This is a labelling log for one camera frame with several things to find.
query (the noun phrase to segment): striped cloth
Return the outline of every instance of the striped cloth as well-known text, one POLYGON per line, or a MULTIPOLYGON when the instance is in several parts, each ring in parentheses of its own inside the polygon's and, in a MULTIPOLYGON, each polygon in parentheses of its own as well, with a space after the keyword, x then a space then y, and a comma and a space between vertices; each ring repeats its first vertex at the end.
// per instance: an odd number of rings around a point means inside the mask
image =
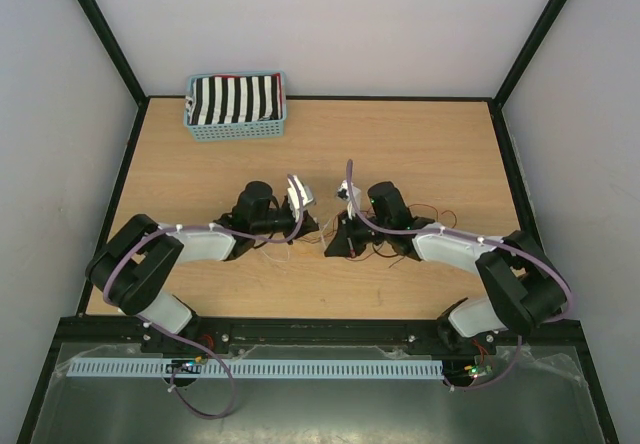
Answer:
POLYGON ((273 121, 282 118, 280 74, 214 75, 193 82, 189 125, 273 121))

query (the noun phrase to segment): basket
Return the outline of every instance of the basket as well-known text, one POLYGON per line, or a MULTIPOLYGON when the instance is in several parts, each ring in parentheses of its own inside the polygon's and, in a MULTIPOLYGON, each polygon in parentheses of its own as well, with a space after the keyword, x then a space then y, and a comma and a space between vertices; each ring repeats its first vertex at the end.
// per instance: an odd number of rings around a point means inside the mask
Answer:
POLYGON ((234 139, 258 139, 263 137, 279 137, 284 134, 284 120, 287 118, 287 99, 284 92, 284 73, 282 71, 257 71, 257 72, 217 72, 198 74, 189 77, 187 81, 187 96, 193 95, 193 83, 196 79, 210 77, 215 74, 226 76, 268 76, 280 74, 280 92, 282 95, 282 119, 273 121, 254 121, 230 124, 203 124, 190 125, 189 114, 184 111, 183 125, 196 141, 230 141, 234 139))

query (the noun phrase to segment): purple cable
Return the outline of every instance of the purple cable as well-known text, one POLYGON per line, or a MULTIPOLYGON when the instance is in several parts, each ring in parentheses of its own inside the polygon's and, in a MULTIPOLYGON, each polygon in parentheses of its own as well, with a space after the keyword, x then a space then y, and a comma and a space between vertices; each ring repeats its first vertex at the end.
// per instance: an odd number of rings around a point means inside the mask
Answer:
MULTIPOLYGON (((573 308, 573 295, 571 294, 571 289, 569 289, 569 286, 564 281, 564 279, 560 276, 560 274, 558 274, 550 266, 548 266, 547 264, 545 264, 544 262, 542 262, 540 259, 536 258, 535 256, 532 256, 528 252, 524 252, 524 251, 522 251, 520 249, 516 249, 515 247, 509 246, 509 245, 504 244, 504 243, 499 242, 499 241, 494 241, 493 239, 486 239, 486 238, 484 238, 482 236, 478 236, 477 234, 461 232, 461 231, 454 231, 452 229, 442 229, 442 230, 441 229, 396 230, 396 229, 385 229, 384 227, 377 226, 376 224, 371 222, 369 219, 367 219, 367 216, 365 216, 364 213, 362 211, 360 211, 360 208, 358 207, 358 203, 355 202, 355 199, 353 198, 353 160, 352 159, 349 159, 347 161, 347 190, 349 191, 349 202, 351 202, 351 206, 353 207, 353 210, 356 211, 356 214, 360 218, 360 220, 362 222, 364 222, 367 226, 369 226, 371 229, 373 229, 374 231, 378 231, 378 232, 381 232, 383 234, 392 234, 394 236, 415 236, 415 235, 418 235, 418 234, 420 234, 420 235, 440 234, 442 232, 443 234, 446 234, 446 235, 449 235, 449 236, 452 236, 452 237, 457 237, 457 238, 466 240, 468 242, 474 242, 474 243, 479 242, 478 238, 482 238, 483 239, 482 242, 484 242, 485 244, 487 244, 489 246, 497 247, 499 249, 503 249, 503 250, 505 250, 507 252, 511 252, 511 253, 515 254, 516 256, 521 257, 523 259, 526 259, 527 261, 529 261, 533 265, 539 267, 540 269, 545 271, 547 274, 549 274, 553 278, 554 281, 556 281, 558 286, 560 286, 560 288, 562 289, 562 292, 564 292, 565 298, 567 300, 567 305, 565 307, 565 310, 563 312, 561 312, 560 314, 558 314, 557 316, 553 316, 553 317, 547 319, 546 322, 556 322, 556 321, 559 321, 561 319, 564 319, 564 317, 573 308)), ((520 353, 520 349, 521 348, 522 348, 522 336, 518 336, 518 345, 516 347, 516 351, 515 351, 515 353, 513 355, 513 359, 511 359, 511 362, 509 363, 507 368, 499 376, 494 377, 489 382, 484 382, 484 383, 479 384, 477 386, 466 388, 465 390, 472 391, 472 390, 475 390, 475 389, 483 389, 483 388, 489 387, 490 385, 495 384, 496 382, 499 382, 502 379, 504 379, 504 377, 511 371, 511 369, 513 369, 513 366, 516 363, 516 360, 517 360, 518 354, 520 353)), ((446 377, 444 378, 444 382, 449 387, 452 387, 451 383, 449 382, 449 380, 446 377)))
MULTIPOLYGON (((289 179, 289 181, 291 182, 291 185, 293 186, 294 190, 296 191, 296 196, 298 197, 298 202, 302 203, 302 191, 298 188, 298 185, 296 184, 295 179, 293 178, 293 176, 291 174, 287 175, 287 178, 289 179)), ((273 239, 270 237, 264 237, 264 236, 257 236, 257 235, 253 235, 253 234, 245 234, 244 232, 240 232, 240 231, 234 231, 233 229, 226 229, 224 227, 218 226, 215 227, 215 231, 216 232, 222 232, 224 234, 230 234, 232 236, 238 236, 238 237, 244 237, 247 239, 255 239, 257 241, 264 241, 264 242, 270 242, 272 244, 285 244, 291 240, 293 240, 297 235, 298 232, 300 232, 300 229, 302 228, 302 221, 304 220, 304 210, 301 209, 300 213, 298 215, 298 220, 296 221, 296 227, 293 229, 293 232, 291 232, 291 234, 289 234, 287 237, 283 238, 283 239, 273 239)), ((102 290, 102 299, 104 300, 104 302, 106 302, 107 304, 113 306, 115 304, 113 304, 113 302, 111 301, 111 299, 109 299, 109 294, 111 293, 111 287, 113 286, 113 283, 116 280, 116 277, 118 277, 118 274, 120 274, 120 272, 122 271, 122 269, 124 269, 124 266, 127 265, 127 263, 129 262, 129 260, 138 253, 138 251, 140 249, 142 249, 144 246, 146 246, 149 242, 153 241, 155 238, 160 237, 164 234, 169 234, 171 232, 176 232, 178 230, 177 227, 173 226, 173 227, 167 227, 164 229, 158 229, 157 231, 152 232, 151 234, 146 235, 145 237, 143 237, 142 239, 140 239, 140 241, 131 248, 131 250, 129 252, 127 252, 124 257, 122 258, 122 260, 116 265, 116 267, 113 268, 113 272, 111 273, 111 275, 109 276, 109 278, 107 279, 107 282, 104 285, 104 289, 102 290)), ((206 225, 200 225, 200 226, 183 226, 181 228, 181 231, 210 231, 211 228, 206 225)))
POLYGON ((233 375, 231 374, 231 369, 229 369, 229 366, 227 366, 225 364, 225 362, 220 358, 220 356, 218 356, 215 352, 213 352, 211 349, 195 342, 195 341, 191 341, 189 339, 185 339, 182 336, 179 336, 177 334, 173 334, 172 332, 167 331, 165 328, 158 326, 157 324, 151 324, 151 327, 153 327, 155 330, 157 330, 158 332, 161 332, 162 334, 164 334, 167 337, 170 337, 171 339, 175 339, 176 341, 182 342, 184 344, 187 344, 189 346, 195 347, 196 349, 200 349, 201 351, 203 351, 204 353, 206 353, 209 357, 215 359, 216 361, 218 361, 218 363, 220 364, 220 366, 222 367, 222 369, 224 370, 224 372, 227 374, 227 376, 229 377, 229 384, 231 385, 231 399, 229 399, 229 403, 227 404, 227 407, 224 408, 224 410, 218 414, 207 414, 206 412, 202 412, 199 411, 198 409, 196 409, 195 407, 193 407, 193 405, 189 404, 189 402, 187 402, 187 400, 184 398, 184 396, 182 394, 180 394, 180 391, 178 390, 177 387, 175 387, 174 381, 176 378, 176 374, 178 374, 178 371, 180 371, 180 369, 182 369, 184 367, 184 365, 182 367, 176 368, 173 370, 173 372, 171 373, 171 378, 169 380, 169 392, 171 392, 172 394, 175 394, 176 396, 178 396, 178 399, 180 399, 182 401, 182 403, 187 407, 187 409, 189 410, 189 412, 191 414, 193 414, 196 417, 199 417, 201 419, 209 419, 209 420, 214 420, 214 419, 222 419, 223 417, 227 417, 229 414, 231 414, 231 412, 233 411, 233 406, 235 406, 236 403, 236 398, 238 397, 238 391, 236 388, 236 381, 233 378, 233 375))

